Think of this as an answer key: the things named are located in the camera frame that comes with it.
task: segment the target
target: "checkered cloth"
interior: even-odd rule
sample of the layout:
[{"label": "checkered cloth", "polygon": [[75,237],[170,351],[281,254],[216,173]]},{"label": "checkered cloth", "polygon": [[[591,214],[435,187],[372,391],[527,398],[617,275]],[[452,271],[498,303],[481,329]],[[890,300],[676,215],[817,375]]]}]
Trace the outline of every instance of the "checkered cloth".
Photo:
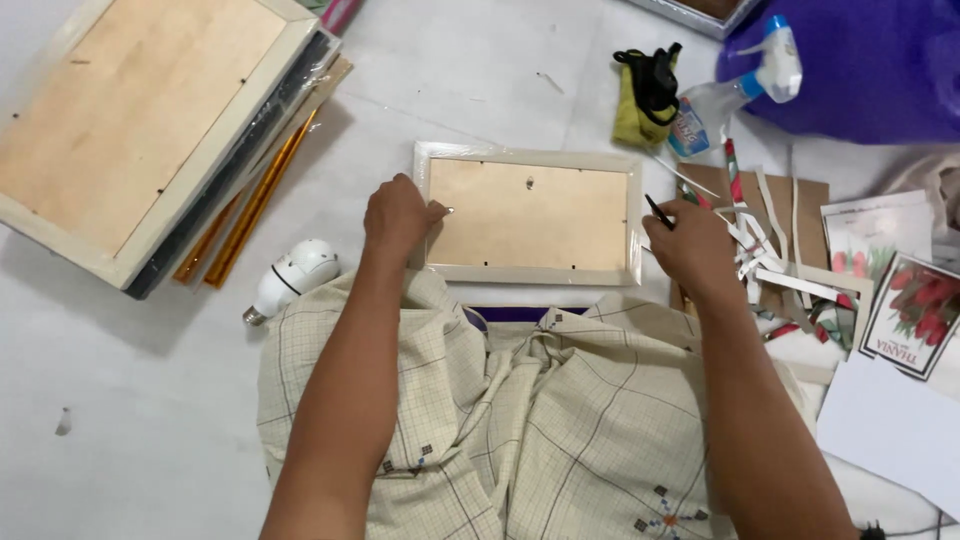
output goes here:
[{"label": "checkered cloth", "polygon": [[[269,325],[257,424],[274,481],[352,282],[303,295]],[[369,538],[735,536],[708,504],[696,319],[614,295],[583,316],[551,308],[483,333],[429,272],[408,274],[402,308],[398,421]]]}]

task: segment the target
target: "pen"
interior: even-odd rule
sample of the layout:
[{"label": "pen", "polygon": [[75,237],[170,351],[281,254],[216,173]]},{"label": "pen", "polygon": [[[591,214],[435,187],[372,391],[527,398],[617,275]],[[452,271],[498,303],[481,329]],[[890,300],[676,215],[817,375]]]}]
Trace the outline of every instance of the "pen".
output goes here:
[{"label": "pen", "polygon": [[650,209],[654,211],[654,215],[657,216],[657,219],[662,221],[663,225],[666,225],[667,229],[669,229],[670,231],[673,231],[673,228],[675,226],[673,222],[667,219],[666,214],[663,213],[663,210],[661,210],[660,207],[657,206],[657,203],[655,203],[654,200],[650,198],[650,195],[644,194],[643,196],[647,198],[647,203],[650,204]]}]

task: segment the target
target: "bottle label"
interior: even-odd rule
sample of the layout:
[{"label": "bottle label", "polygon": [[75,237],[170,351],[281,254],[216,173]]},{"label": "bottle label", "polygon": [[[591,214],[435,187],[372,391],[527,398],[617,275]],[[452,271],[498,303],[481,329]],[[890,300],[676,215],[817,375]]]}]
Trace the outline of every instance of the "bottle label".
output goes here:
[{"label": "bottle label", "polygon": [[670,126],[668,140],[673,151],[681,158],[689,158],[710,147],[704,123],[690,106],[690,100],[685,97],[680,98],[680,110],[677,119]]}]

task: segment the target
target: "wooden picture frame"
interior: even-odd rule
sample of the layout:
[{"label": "wooden picture frame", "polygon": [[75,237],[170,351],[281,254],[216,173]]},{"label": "wooden picture frame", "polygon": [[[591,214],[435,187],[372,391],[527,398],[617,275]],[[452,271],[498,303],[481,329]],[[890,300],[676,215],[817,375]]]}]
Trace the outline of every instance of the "wooden picture frame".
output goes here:
[{"label": "wooden picture frame", "polygon": [[575,285],[635,285],[640,283],[641,238],[644,236],[640,219],[643,212],[641,161],[613,154],[588,154],[520,150],[498,146],[465,146],[438,142],[417,142],[414,148],[414,183],[424,200],[431,192],[431,162],[433,160],[474,161],[480,163],[545,167],[547,169],[576,169],[589,173],[622,173],[625,176],[624,246],[622,267],[589,269],[575,267],[481,266],[478,264],[442,264],[428,261],[432,242],[442,234],[438,226],[410,258],[410,267],[428,269],[452,282],[501,282]]},{"label": "wooden picture frame", "polygon": [[[105,20],[111,9],[129,8],[124,2],[125,0],[88,0],[61,27],[47,47],[35,57],[31,69],[20,79],[20,85],[0,105],[0,142],[3,142],[3,137],[8,132],[23,129],[25,122],[32,121],[30,114],[21,112],[30,110],[35,97],[47,89],[46,85],[52,84],[50,81],[56,80],[55,77],[61,75],[63,70],[78,68],[78,64],[86,62],[71,59],[71,55],[84,44],[88,36],[102,36],[103,32],[95,34],[98,23]],[[189,157],[182,162],[176,174],[161,189],[156,190],[156,199],[142,216],[138,216],[138,221],[129,235],[125,236],[119,249],[112,249],[103,242],[93,241],[88,236],[61,227],[2,190],[0,221],[117,288],[124,289],[130,285],[160,242],[189,209],[220,163],[228,156],[240,134],[319,28],[316,15],[295,0],[231,2],[250,2],[262,6],[265,8],[262,13],[271,12],[278,17],[263,24],[276,25],[278,31],[274,33],[274,26],[271,26],[269,32],[264,32],[264,39],[268,38],[270,42],[262,56],[257,53],[259,58],[256,59],[252,71],[235,82],[235,93],[228,98],[225,108],[209,129],[205,130],[204,135],[192,145]],[[174,9],[169,7],[171,3],[158,5],[161,6],[159,9]],[[260,13],[260,10],[254,8],[250,10]]]}]

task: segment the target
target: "cream frame border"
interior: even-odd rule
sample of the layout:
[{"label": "cream frame border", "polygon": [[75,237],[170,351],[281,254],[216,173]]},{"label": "cream frame border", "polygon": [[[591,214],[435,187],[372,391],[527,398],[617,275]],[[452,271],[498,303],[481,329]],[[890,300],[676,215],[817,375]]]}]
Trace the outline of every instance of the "cream frame border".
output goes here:
[{"label": "cream frame border", "polygon": [[640,284],[640,239],[645,236],[642,162],[617,154],[588,154],[523,150],[502,146],[467,146],[441,142],[414,145],[414,184],[424,200],[430,196],[430,160],[490,161],[512,165],[535,165],[625,173],[627,175],[627,242],[624,270],[567,270],[560,268],[490,268],[460,264],[426,264],[424,241],[410,257],[409,266],[437,272],[450,282],[536,283],[626,286]]},{"label": "cream frame border", "polygon": [[[127,288],[320,26],[320,19],[295,0],[251,1],[286,20],[286,27],[115,256],[34,216],[29,209],[3,194],[0,194],[0,221],[111,285]],[[48,74],[83,40],[112,4],[113,0],[87,0],[34,56],[28,64],[30,67],[19,77],[20,83],[0,104],[0,131],[10,124],[14,112],[29,104]]]}]

